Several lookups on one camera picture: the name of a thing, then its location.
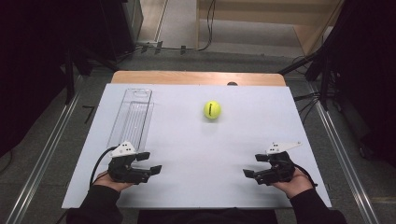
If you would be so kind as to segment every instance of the tennis ball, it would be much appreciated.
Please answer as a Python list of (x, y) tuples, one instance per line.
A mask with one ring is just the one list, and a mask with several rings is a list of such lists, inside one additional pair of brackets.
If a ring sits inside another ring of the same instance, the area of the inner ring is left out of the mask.
[(204, 114), (209, 119), (216, 119), (221, 113), (221, 107), (216, 101), (209, 101), (205, 104)]

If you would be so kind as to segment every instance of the white tabletop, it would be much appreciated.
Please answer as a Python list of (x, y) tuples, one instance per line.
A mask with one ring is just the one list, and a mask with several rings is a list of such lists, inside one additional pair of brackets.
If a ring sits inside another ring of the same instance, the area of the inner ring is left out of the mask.
[[(63, 208), (79, 207), (89, 189), (93, 166), (106, 150), (120, 102), (127, 89), (152, 90), (154, 103), (146, 151), (137, 166), (162, 165), (148, 183), (121, 193), (118, 206), (134, 208), (279, 208), (291, 207), (283, 192), (258, 185), (243, 169), (261, 171), (267, 162), (255, 160), (273, 142), (301, 142), (290, 158), (318, 183), (327, 206), (329, 196), (288, 87), (107, 84)], [(209, 120), (207, 101), (221, 105)], [(105, 156), (97, 174), (107, 169)]]

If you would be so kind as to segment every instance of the floor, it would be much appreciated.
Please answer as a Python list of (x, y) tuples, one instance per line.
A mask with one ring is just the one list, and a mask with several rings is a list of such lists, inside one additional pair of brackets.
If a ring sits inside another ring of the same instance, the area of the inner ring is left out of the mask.
[[(142, 27), (140, 43), (156, 43), (162, 41), (163, 47), (193, 48), (195, 44), (193, 0), (142, 0), (145, 23)], [(205, 30), (206, 21), (201, 21), (201, 30)], [(206, 44), (208, 35), (203, 33), (200, 47)], [(295, 33), (289, 25), (244, 23), (215, 21), (213, 25), (213, 41), (205, 52), (188, 53), (181, 57), (177, 51), (164, 51), (159, 55), (149, 50), (144, 54), (136, 53), (120, 66), (130, 70), (192, 70), (192, 71), (224, 71), (224, 72), (276, 72), (293, 59), (302, 56)], [(46, 172), (40, 176), (39, 188), (33, 192), (34, 197), (27, 202), (24, 216), (15, 223), (55, 223), (63, 213), (60, 208), (68, 182), (71, 179), (80, 150), (85, 142), (92, 123), (90, 112), (98, 105), (106, 83), (111, 80), (111, 71), (103, 67), (95, 68), (91, 77), (77, 78), (80, 86), (78, 99), (73, 113), (63, 126), (62, 136), (56, 139), (51, 159), (45, 165)], [(298, 72), (285, 77), (293, 95), (310, 92), (308, 84)], [(21, 194), (23, 185), (40, 159), (47, 146), (53, 127), (58, 118), (69, 109), (64, 106), (65, 92), (53, 100), (49, 108), (37, 120), (35, 126), (23, 141), (14, 148), (13, 159), (8, 168), (0, 174), (0, 222), (6, 222), (9, 214)], [(302, 108), (308, 102), (299, 102)], [(343, 147), (356, 170), (362, 188), (367, 193), (371, 206), (378, 217), (377, 222), (364, 220), (361, 209), (351, 191), (351, 183), (340, 166), (334, 152), (334, 146), (328, 131), (323, 126), (318, 108), (314, 108), (304, 124), (308, 139), (317, 159), (323, 180), (334, 208), (340, 209), (348, 223), (393, 223), (396, 218), (396, 169), (381, 160), (368, 161), (358, 151), (358, 144), (348, 129), (347, 121), (337, 108), (329, 102), (329, 115), (342, 140)], [(0, 158), (0, 168), (6, 166), (10, 155)], [(137, 210), (121, 209), (125, 215), (124, 223), (135, 223)], [(293, 213), (289, 209), (276, 210), (280, 224), (295, 223)]]

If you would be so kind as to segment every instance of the transparent box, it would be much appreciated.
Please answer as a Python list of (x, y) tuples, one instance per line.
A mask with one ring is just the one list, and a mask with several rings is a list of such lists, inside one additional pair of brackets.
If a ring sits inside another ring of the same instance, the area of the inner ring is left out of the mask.
[(150, 102), (151, 90), (128, 89), (113, 126), (107, 147), (117, 147), (124, 141), (143, 152), (149, 132), (149, 122), (154, 104)]

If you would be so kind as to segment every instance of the wire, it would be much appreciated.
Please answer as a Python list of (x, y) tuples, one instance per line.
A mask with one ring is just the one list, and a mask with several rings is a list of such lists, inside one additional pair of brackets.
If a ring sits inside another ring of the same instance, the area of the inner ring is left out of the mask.
[(91, 175), (91, 179), (90, 179), (90, 187), (91, 187), (91, 186), (93, 185), (93, 183), (94, 183), (93, 177), (95, 176), (96, 169), (98, 168), (100, 161), (102, 160), (102, 158), (103, 158), (109, 151), (112, 151), (112, 150), (114, 150), (114, 149), (115, 149), (115, 147), (108, 148), (108, 149), (107, 149), (104, 153), (102, 153), (102, 155), (99, 157), (98, 161), (96, 162), (96, 164), (95, 164), (95, 166), (93, 167), (93, 170), (92, 170), (92, 175)]
[(64, 213), (62, 214), (62, 216), (58, 219), (58, 221), (56, 221), (55, 224), (60, 224), (62, 219), (64, 219), (64, 217), (67, 215), (67, 213), (69, 212), (69, 209), (67, 209), (66, 211), (64, 211)]
[(312, 98), (311, 101), (306, 106), (304, 106), (301, 110), (299, 110), (298, 111), (299, 115), (301, 115), (304, 110), (306, 110), (310, 105), (312, 105), (312, 103), (315, 101), (315, 99), (317, 99), (317, 98), (316, 97)]
[(138, 45), (140, 47), (143, 48), (148, 48), (148, 49), (170, 49), (170, 50), (193, 50), (193, 51), (202, 51), (205, 50), (207, 48), (209, 48), (209, 46), (212, 44), (212, 37), (213, 37), (213, 19), (215, 17), (215, 9), (216, 9), (216, 0), (212, 0), (212, 2), (210, 3), (210, 7), (209, 10), (207, 11), (207, 15), (206, 15), (206, 24), (207, 24), (207, 30), (209, 31), (209, 39), (206, 43), (206, 46), (204, 46), (202, 49), (177, 49), (177, 48), (163, 48), (163, 47), (152, 47), (150, 46), (150, 44), (153, 43), (147, 43), (147, 45)]
[[(295, 61), (296, 61), (297, 59), (299, 59), (299, 58), (305, 58), (305, 56), (302, 55), (302, 56), (295, 57), (295, 58), (293, 59), (293, 61), (291, 62), (291, 64), (294, 64)], [(301, 74), (301, 75), (305, 75), (305, 72), (300, 72), (300, 71), (297, 70), (297, 69), (295, 69), (294, 71), (296, 71), (297, 73), (299, 73), (299, 74)]]
[[(114, 150), (114, 149), (115, 149), (115, 147), (111, 147), (111, 148), (107, 149), (107, 150), (106, 150), (104, 153), (102, 153), (102, 155), (99, 157), (98, 161), (96, 162), (96, 164), (95, 164), (95, 166), (93, 167), (93, 170), (92, 170), (92, 175), (91, 175), (91, 179), (90, 179), (90, 187), (92, 187), (93, 183), (96, 182), (96, 180), (98, 180), (99, 178), (101, 178), (101, 177), (103, 177), (103, 176), (105, 176), (105, 175), (108, 174), (108, 172), (106, 172), (105, 174), (98, 176), (94, 181), (92, 181), (92, 180), (93, 180), (93, 176), (94, 176), (95, 173), (96, 173), (96, 169), (98, 168), (98, 165), (99, 165), (100, 161), (102, 160), (102, 158), (103, 158), (109, 151), (112, 151), (112, 150)], [(62, 220), (64, 219), (64, 217), (67, 215), (67, 212), (68, 212), (68, 211), (69, 211), (69, 209), (67, 209), (67, 210), (62, 214), (62, 216), (58, 219), (58, 221), (56, 222), (56, 224), (61, 223), (61, 221), (62, 221)]]
[(9, 165), (11, 165), (11, 163), (12, 163), (12, 150), (9, 151), (8, 162), (7, 162), (6, 166), (3, 169), (1, 169), (0, 174), (2, 174), (9, 167)]
[(95, 180), (93, 180), (93, 182), (92, 182), (92, 183), (95, 183), (95, 182), (96, 182), (96, 180), (98, 180), (98, 179), (102, 178), (102, 177), (103, 177), (103, 176), (105, 176), (105, 175), (108, 175), (108, 172), (105, 172), (104, 174), (102, 174), (102, 175), (99, 175), (98, 177), (96, 177), (96, 179), (95, 179)]
[(303, 119), (303, 124), (305, 123), (306, 118), (308, 117), (309, 112), (311, 112), (312, 108), (314, 108), (314, 105), (319, 101), (319, 98), (314, 98), (313, 103), (311, 102), (311, 107), (308, 109), (308, 112), (306, 112), (305, 117)]
[[(209, 14), (210, 14), (210, 9), (213, 7), (212, 10), (212, 21), (210, 22), (209, 26)], [(212, 36), (213, 36), (213, 18), (215, 18), (215, 10), (216, 10), (216, 0), (213, 0), (212, 3), (210, 4), (209, 10), (207, 11), (207, 16), (206, 16), (206, 23), (207, 23), (207, 30), (209, 31), (209, 40), (207, 41), (207, 44), (204, 48), (198, 49), (198, 50), (205, 50), (209, 48), (209, 46), (212, 44)]]
[(303, 174), (308, 176), (309, 182), (311, 182), (313, 188), (318, 186), (318, 184), (316, 184), (312, 179), (311, 175), (303, 167), (297, 165), (296, 163), (294, 163), (294, 166), (297, 167), (301, 172), (303, 172)]
[(123, 58), (121, 58), (119, 61), (117, 61), (117, 64), (122, 63), (122, 62), (123, 62), (125, 59), (127, 59), (129, 56), (133, 55), (134, 53), (136, 53), (136, 52), (138, 52), (138, 51), (140, 51), (140, 50), (142, 50), (142, 49), (143, 49), (143, 48), (135, 49), (134, 51), (132, 51), (132, 52), (130, 52), (130, 53), (127, 53), (127, 54), (125, 54), (125, 55), (122, 55)]
[(310, 97), (313, 97), (313, 96), (314, 97), (319, 97), (320, 93), (318, 91), (315, 91), (315, 92), (309, 93), (307, 95), (295, 96), (295, 97), (293, 97), (293, 100), (294, 100), (294, 102), (297, 102), (297, 101), (301, 101), (303, 99), (310, 98)]

